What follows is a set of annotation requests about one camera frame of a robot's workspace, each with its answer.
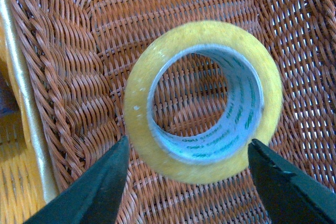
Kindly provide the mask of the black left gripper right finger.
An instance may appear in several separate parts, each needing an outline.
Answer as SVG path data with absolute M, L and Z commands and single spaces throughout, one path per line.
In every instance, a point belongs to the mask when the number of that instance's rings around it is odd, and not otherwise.
M 272 223 L 335 223 L 335 193 L 257 139 L 248 145 L 254 185 Z

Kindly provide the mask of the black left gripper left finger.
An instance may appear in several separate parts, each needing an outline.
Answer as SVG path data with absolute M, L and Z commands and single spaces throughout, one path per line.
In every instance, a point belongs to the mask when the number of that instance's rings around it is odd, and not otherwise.
M 129 140 L 115 143 L 25 223 L 115 223 L 128 174 Z

